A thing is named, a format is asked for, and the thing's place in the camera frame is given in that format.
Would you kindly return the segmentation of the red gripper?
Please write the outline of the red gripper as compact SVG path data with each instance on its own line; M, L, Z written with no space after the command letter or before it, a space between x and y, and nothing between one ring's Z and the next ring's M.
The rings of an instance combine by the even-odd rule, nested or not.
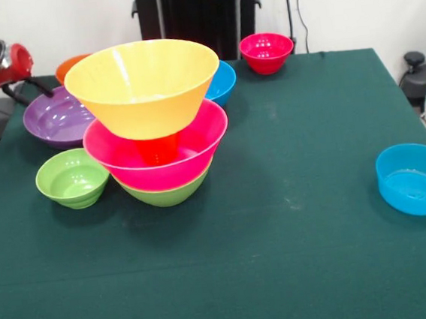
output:
M54 92L37 77L31 75L34 62L29 51L22 44L11 44L5 49L0 61L0 88L9 98L18 104L28 106L30 101L20 93L15 92L8 84L24 80L33 85L41 94L52 98Z

